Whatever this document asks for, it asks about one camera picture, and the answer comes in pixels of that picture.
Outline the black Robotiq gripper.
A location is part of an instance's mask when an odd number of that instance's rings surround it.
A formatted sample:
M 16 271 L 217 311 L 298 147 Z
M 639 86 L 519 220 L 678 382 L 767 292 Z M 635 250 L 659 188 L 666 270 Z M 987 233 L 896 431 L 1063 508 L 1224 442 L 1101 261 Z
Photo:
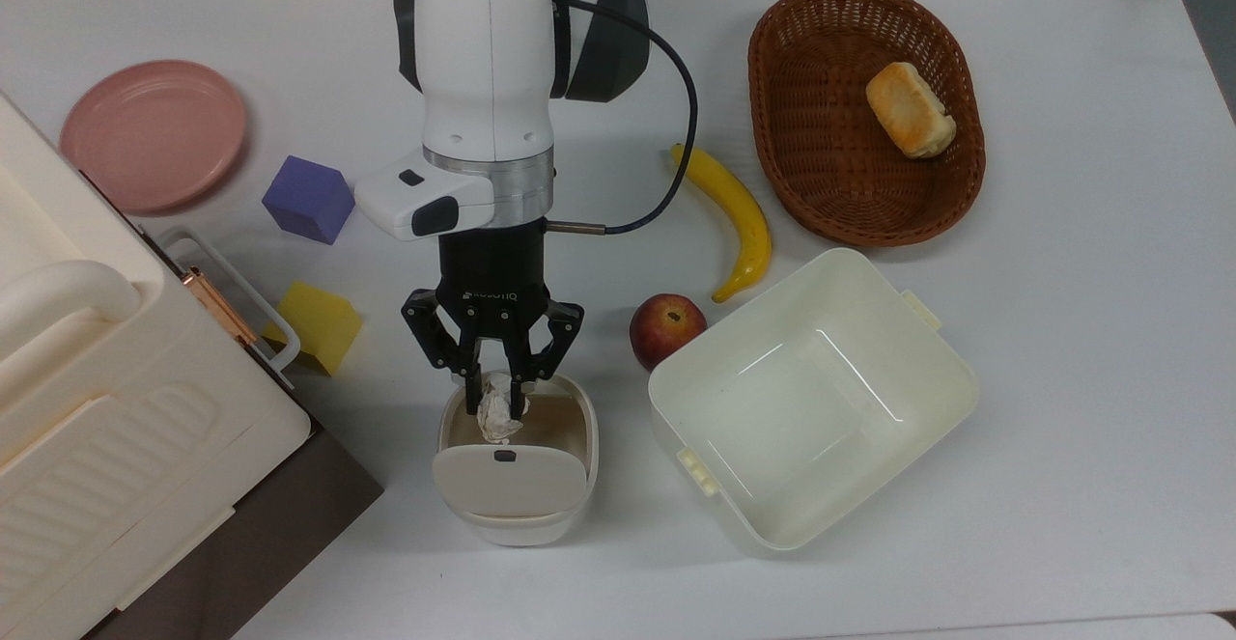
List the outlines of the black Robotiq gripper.
M 429 363 L 464 381 L 471 416 L 478 415 L 483 399 L 476 335 L 507 335 L 509 418 L 522 419 L 524 385 L 555 376 L 581 331 L 583 306 L 548 298 L 545 234 L 545 222 L 528 222 L 444 235 L 438 238 L 441 279 L 436 293 L 414 290 L 400 309 Z M 440 306 L 459 326 L 460 339 L 449 334 Z M 531 327 L 541 319 L 548 321 L 550 341 L 533 351 Z

